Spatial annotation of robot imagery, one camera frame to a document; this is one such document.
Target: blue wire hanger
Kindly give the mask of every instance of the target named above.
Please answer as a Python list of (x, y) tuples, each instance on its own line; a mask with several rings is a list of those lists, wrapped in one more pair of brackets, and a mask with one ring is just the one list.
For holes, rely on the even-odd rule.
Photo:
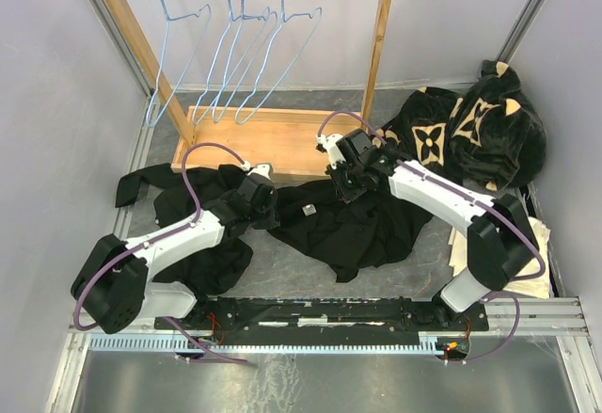
[[(278, 78), (278, 80), (274, 83), (274, 85), (272, 86), (272, 88), (270, 89), (270, 91), (268, 91), (268, 93), (265, 95), (265, 97), (263, 98), (263, 100), (261, 100), (261, 102), (257, 105), (257, 107), (255, 107), (244, 119), (239, 119), (239, 115), (241, 113), (241, 110), (243, 109), (243, 107), (245, 107), (245, 104), (248, 102), (248, 100), (251, 97), (253, 97), (255, 95), (255, 93), (257, 92), (257, 85), (260, 82), (261, 76), (263, 75), (263, 71), (265, 70), (265, 66), (267, 65), (267, 60), (268, 60), (268, 58), (270, 56), (270, 52), (272, 50), (272, 44), (274, 43), (274, 40), (276, 39), (277, 35), (280, 33), (280, 31), (284, 27), (284, 24), (286, 24), (292, 18), (300, 17), (300, 16), (307, 16), (311, 20), (313, 20), (314, 18), (317, 17), (315, 25), (313, 26), (313, 28), (309, 32), (308, 37), (306, 38), (306, 40), (303, 42), (303, 44), (301, 45), (301, 47), (297, 51), (297, 54), (295, 54), (295, 56), (293, 57), (293, 60), (291, 61), (291, 63), (289, 64), (289, 66), (286, 68), (286, 70), (284, 71), (284, 73), (282, 73), (280, 75), (280, 77)], [(245, 124), (247, 121), (249, 121), (255, 115), (255, 113), (258, 111), (258, 109), (267, 101), (267, 99), (274, 92), (274, 90), (276, 89), (276, 87), (280, 84), (280, 82), (282, 82), (282, 79), (284, 79), (284, 77), (291, 70), (291, 68), (293, 67), (294, 63), (297, 61), (297, 59), (299, 58), (299, 56), (301, 56), (301, 53), (303, 53), (303, 50), (308, 45), (309, 40), (311, 40), (311, 37), (313, 36), (313, 34), (315, 33), (316, 29), (318, 28), (318, 24), (320, 24), (321, 20), (322, 20), (322, 7), (317, 7), (312, 12), (293, 13), (292, 15), (287, 16), (286, 15), (286, 7), (284, 5), (284, 0), (280, 0), (280, 26), (278, 27), (278, 29), (276, 30), (276, 32), (274, 33), (274, 35), (270, 39), (270, 42), (269, 42), (269, 44), (267, 46), (267, 50), (265, 52), (265, 57), (263, 58), (263, 64), (261, 65), (260, 72), (258, 73), (258, 75), (257, 75), (257, 77), (255, 79), (255, 84), (253, 85), (253, 91), (251, 91), (251, 93), (249, 93), (246, 96), (246, 98), (243, 100), (243, 103), (238, 107), (238, 109), (236, 110), (236, 113), (234, 114), (234, 121), (236, 122), (236, 124)], [(231, 100), (232, 96), (233, 96), (233, 93), (232, 93), (232, 95), (230, 95), (230, 99), (228, 100), (227, 105), (230, 103), (230, 100)]]
[(205, 112), (203, 112), (203, 114), (200, 116), (200, 119), (197, 119), (198, 105), (200, 104), (200, 102), (202, 101), (202, 99), (204, 98), (204, 96), (209, 91), (209, 83), (211, 81), (211, 76), (212, 76), (212, 74), (214, 72), (214, 68), (215, 68), (215, 62), (217, 60), (217, 57), (219, 56), (219, 52), (221, 51), (222, 44), (224, 42), (224, 38), (230, 32), (230, 29), (232, 27), (232, 23), (234, 23), (235, 21), (237, 21), (238, 18), (241, 18), (243, 16), (243, 12), (241, 11), (241, 15), (237, 19), (234, 19), (233, 12), (232, 12), (232, 7), (231, 7), (231, 0), (228, 0), (228, 5), (229, 5), (228, 26), (226, 27), (226, 30), (224, 30), (224, 32), (222, 33), (222, 36), (219, 39), (219, 42), (217, 43), (217, 49), (215, 50), (214, 60), (213, 60), (213, 62), (211, 64), (209, 72), (207, 73), (207, 82), (205, 84), (205, 90), (200, 95), (198, 95), (197, 103), (195, 104), (195, 110), (193, 111), (193, 114), (192, 114), (192, 121), (193, 121), (193, 123), (195, 123), (195, 125), (199, 124), (200, 121), (205, 118), (205, 115), (207, 115), (207, 112), (209, 111), (209, 108), (207, 108), (207, 110), (205, 110)]
[[(238, 33), (237, 33), (237, 36), (234, 39), (234, 42), (232, 43), (232, 45), (230, 47), (230, 56), (229, 56), (228, 62), (226, 64), (226, 70), (224, 71), (224, 81), (222, 83), (222, 87), (219, 89), (219, 91), (215, 95), (214, 99), (212, 100), (211, 104), (205, 110), (205, 112), (203, 113), (203, 115), (201, 116), (201, 118), (198, 121), (196, 121), (195, 124), (198, 124), (205, 117), (205, 115), (207, 114), (209, 108), (211, 108), (213, 110), (212, 116), (213, 116), (213, 119), (214, 119), (215, 123), (219, 122), (224, 117), (224, 114), (225, 114), (225, 112), (227, 110), (227, 107), (228, 107), (227, 105), (222, 109), (222, 111), (221, 111), (221, 113), (219, 114), (218, 117), (215, 116), (215, 109), (217, 108), (217, 105), (218, 105), (218, 102), (219, 102), (219, 99), (220, 99), (222, 93), (230, 85), (231, 79), (234, 77), (234, 74), (236, 72), (238, 72), (238, 69), (241, 67), (243, 61), (245, 60), (245, 58), (247, 56), (247, 54), (249, 53), (249, 51), (251, 50), (251, 48), (253, 47), (253, 45), (255, 44), (255, 42), (258, 40), (259, 36), (261, 35), (261, 33), (263, 32), (263, 30), (265, 29), (265, 27), (268, 25), (269, 20), (270, 20), (270, 18), (271, 18), (272, 15), (274, 15), (274, 17), (276, 18), (275, 22), (274, 22), (274, 27), (266, 34), (265, 38), (263, 39), (263, 41), (261, 42), (261, 44), (258, 46), (257, 50), (255, 51), (255, 54), (248, 60), (248, 62), (246, 64), (246, 68), (243, 71), (243, 74), (241, 75), (241, 77), (240, 77), (240, 79), (238, 81), (238, 84), (234, 88), (234, 93), (238, 90), (238, 87), (240, 86), (241, 82), (245, 78), (246, 73), (248, 72), (249, 68), (253, 64), (253, 61), (255, 60), (255, 58), (257, 57), (257, 55), (260, 53), (261, 48), (267, 42), (267, 40), (270, 37), (272, 31), (276, 28), (277, 13), (275, 11), (271, 10), (269, 7), (266, 7), (266, 8), (263, 9), (263, 12), (260, 15), (247, 15), (246, 14), (245, 3), (246, 3), (246, 0), (241, 0), (241, 15), (243, 17), (243, 20), (258, 20), (258, 21), (264, 21), (264, 23), (261, 26), (260, 30), (255, 35), (255, 37), (253, 38), (253, 40), (246, 47), (245, 52), (240, 57), (240, 60), (238, 61), (238, 63), (234, 67), (234, 69), (232, 70), (232, 73), (230, 74), (230, 76), (228, 76), (228, 68), (230, 66), (230, 60), (231, 60), (231, 57), (232, 57), (233, 48), (234, 48), (234, 45), (235, 45), (237, 37), (238, 37)], [(229, 8), (230, 8), (230, 18), (231, 18), (233, 16), (233, 13), (232, 13), (232, 10), (231, 10), (231, 1), (230, 0), (229, 0)]]
[[(233, 12), (233, 9), (232, 9), (232, 1), (231, 0), (228, 0), (228, 8), (229, 8), (229, 20), (231, 20), (232, 22), (235, 22), (235, 21), (237, 21), (237, 20), (240, 19), (240, 24), (238, 26), (238, 29), (236, 31), (236, 35), (234, 36), (232, 44), (230, 46), (228, 60), (226, 62), (226, 69), (224, 69), (224, 78), (223, 78), (223, 81), (222, 81), (222, 87), (219, 89), (219, 91), (215, 95), (214, 99), (212, 100), (211, 104), (209, 105), (209, 108), (212, 108), (212, 117), (214, 119), (214, 123), (219, 122), (223, 118), (224, 113), (226, 111), (226, 109), (224, 109), (224, 110), (222, 110), (221, 114), (219, 114), (219, 117), (215, 116), (215, 109), (216, 109), (216, 107), (217, 107), (217, 105), (219, 103), (219, 99), (221, 98), (222, 93), (224, 92), (224, 90), (230, 84), (230, 80), (232, 79), (232, 77), (234, 76), (234, 74), (240, 68), (241, 64), (243, 63), (243, 60), (245, 59), (246, 55), (250, 51), (251, 47), (253, 47), (253, 45), (257, 41), (257, 38), (260, 36), (260, 34), (263, 31), (263, 29), (267, 26), (268, 20), (269, 20), (270, 16), (272, 14), (274, 14), (274, 16), (277, 17), (277, 14), (275, 12), (271, 11), (271, 9), (269, 7), (266, 7), (263, 10), (263, 12), (261, 14), (259, 14), (259, 15), (247, 15), (246, 14), (246, 0), (241, 0), (241, 14), (238, 17), (236, 17), (236, 18), (234, 18), (234, 12)], [(240, 33), (241, 33), (241, 30), (243, 28), (243, 23), (245, 21), (249, 21), (249, 20), (264, 21), (264, 24), (263, 24), (263, 26), (260, 27), (259, 32), (257, 32), (257, 34), (255, 35), (255, 37), (253, 38), (253, 40), (247, 45), (245, 52), (240, 57), (238, 63), (236, 64), (236, 66), (232, 70), (232, 73), (229, 76), (229, 68), (230, 68), (230, 63), (231, 63), (231, 60), (232, 60), (232, 54), (234, 52), (234, 47), (236, 46), (236, 42), (238, 41), (238, 38), (239, 38)], [(252, 63), (252, 61), (255, 59), (255, 56), (259, 53), (259, 50), (261, 49), (262, 46), (263, 46), (263, 43), (261, 44), (260, 48), (257, 50), (256, 54), (251, 58), (251, 61), (249, 62), (249, 66), (250, 66), (250, 63)]]
[[(152, 96), (150, 97), (149, 106), (148, 106), (147, 112), (145, 114), (146, 124), (150, 128), (154, 128), (157, 125), (157, 123), (159, 122), (159, 120), (161, 119), (161, 117), (163, 116), (163, 114), (165, 114), (167, 106), (171, 102), (171, 99), (173, 98), (173, 96), (175, 95), (176, 91), (180, 87), (180, 84), (182, 83), (182, 80), (183, 80), (184, 76), (186, 75), (186, 73), (188, 72), (188, 69), (190, 68), (190, 64), (192, 62), (192, 59), (194, 58), (195, 54), (197, 53), (198, 48), (200, 47), (200, 43), (203, 40), (203, 37), (205, 36), (205, 33), (207, 31), (207, 27), (209, 26), (209, 22), (211, 21), (211, 7), (209, 6), (209, 4), (205, 4), (203, 7), (199, 8), (198, 11), (196, 11), (196, 12), (186, 13), (186, 14), (181, 15), (181, 16), (171, 17), (171, 16), (169, 16), (169, 12), (167, 11), (166, 1), (165, 0), (159, 0), (159, 2), (161, 3), (161, 9), (163, 10), (163, 15), (164, 15), (165, 20), (166, 20), (166, 32), (165, 32), (165, 35), (163, 37), (163, 46), (161, 48), (161, 57), (160, 57), (160, 60), (159, 60), (159, 70), (157, 72), (157, 77), (155, 79), (154, 92), (152, 93)], [(179, 20), (184, 20), (184, 19), (190, 18), (192, 16), (194, 16), (196, 18), (200, 18), (201, 14), (202, 14), (202, 11), (205, 8), (207, 9), (207, 12), (208, 12), (207, 13), (207, 20), (205, 21), (205, 24), (203, 25), (202, 31), (200, 33), (200, 37), (198, 38), (198, 41), (197, 41), (197, 45), (195, 46), (195, 49), (193, 50), (193, 53), (190, 56), (190, 59), (186, 63), (186, 66), (184, 67), (184, 69), (182, 71), (182, 74), (180, 75), (180, 79), (178, 79), (178, 82), (176, 83), (175, 87), (173, 88), (171, 94), (169, 95), (169, 98), (167, 98), (167, 100), (166, 100), (163, 108), (159, 112), (159, 114), (158, 114), (157, 118), (155, 119), (155, 121), (151, 122), (152, 108), (154, 107), (157, 95), (159, 94), (159, 80), (161, 79), (161, 73), (163, 72), (163, 65), (164, 65), (164, 60), (165, 60), (165, 55), (166, 55), (166, 48), (167, 48), (167, 39), (169, 37), (169, 30), (170, 30), (171, 23), (179, 21)]]

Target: white cloth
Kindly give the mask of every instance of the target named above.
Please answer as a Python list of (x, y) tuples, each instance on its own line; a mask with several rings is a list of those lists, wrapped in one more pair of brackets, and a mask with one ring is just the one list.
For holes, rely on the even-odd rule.
[[(529, 217), (535, 239), (539, 245), (539, 251), (544, 257), (546, 263), (546, 274), (535, 279), (524, 281), (511, 281), (504, 291), (512, 293), (530, 295), (532, 297), (549, 298), (549, 263), (547, 261), (547, 241), (549, 239), (549, 229), (540, 220)], [(467, 240), (456, 230), (451, 230), (450, 241), (451, 256), (450, 266), (453, 269), (453, 275), (457, 276), (467, 266)], [(528, 275), (537, 272), (539, 262), (533, 258), (527, 266), (518, 275)]]

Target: wooden base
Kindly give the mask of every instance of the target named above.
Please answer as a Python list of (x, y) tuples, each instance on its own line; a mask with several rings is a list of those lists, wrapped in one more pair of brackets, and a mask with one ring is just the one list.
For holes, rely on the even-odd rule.
[[(192, 117), (194, 107), (188, 110)], [(243, 108), (241, 118), (252, 108)], [(326, 178), (328, 159), (315, 149), (316, 134), (330, 111), (260, 109), (247, 123), (234, 121), (236, 107), (229, 107), (219, 123), (213, 123), (210, 114), (195, 130), (196, 142), (215, 142), (226, 145), (241, 157), (257, 165), (269, 162), (274, 169), (273, 181), (279, 183), (305, 182)], [(359, 121), (348, 115), (335, 116), (325, 128), (325, 134), (347, 133), (358, 128)], [(182, 158), (188, 145), (180, 139), (171, 166), (182, 170)], [(188, 157), (186, 168), (217, 168), (221, 164), (237, 164), (236, 160), (218, 148), (199, 148)]]

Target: black velvet garment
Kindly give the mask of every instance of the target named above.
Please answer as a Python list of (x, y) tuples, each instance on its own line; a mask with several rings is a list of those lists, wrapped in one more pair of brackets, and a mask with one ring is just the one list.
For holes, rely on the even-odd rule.
[(463, 96), (415, 91), (379, 132), (433, 172), (492, 190), (531, 182), (546, 159), (544, 125), (503, 62), (485, 60), (479, 82)]

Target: wooden clothing rack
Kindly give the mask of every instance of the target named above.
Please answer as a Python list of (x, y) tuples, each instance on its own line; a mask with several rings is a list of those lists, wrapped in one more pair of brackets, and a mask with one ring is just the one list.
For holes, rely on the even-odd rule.
[[(159, 62), (127, 0), (104, 0), (104, 2), (143, 72), (148, 79), (154, 81), (159, 71)], [(364, 119), (368, 119), (372, 107), (390, 5), (391, 0), (378, 1), (368, 80), (361, 110), (358, 112)], [(161, 73), (159, 78), (161, 102), (165, 103), (171, 93), (171, 85)], [(246, 115), (246, 112), (253, 109), (242, 110)], [(274, 168), (276, 181), (306, 181), (325, 176), (326, 158), (313, 148), (316, 145), (315, 135), (318, 127), (331, 111), (261, 108), (253, 119), (242, 126), (234, 121), (235, 111), (236, 107), (229, 107), (219, 123), (213, 123), (208, 116), (195, 126), (191, 121), (192, 112), (189, 111), (188, 115), (184, 114), (174, 96), (167, 106), (167, 113), (180, 134), (180, 142), (172, 162), (174, 169), (181, 169), (183, 154), (192, 145), (203, 141), (214, 141), (227, 144), (251, 164), (270, 162)], [(341, 114), (329, 122), (327, 131), (329, 134), (345, 135), (357, 127), (357, 120)], [(191, 153), (187, 167), (217, 167), (226, 163), (231, 163), (227, 154), (219, 149), (207, 147)]]

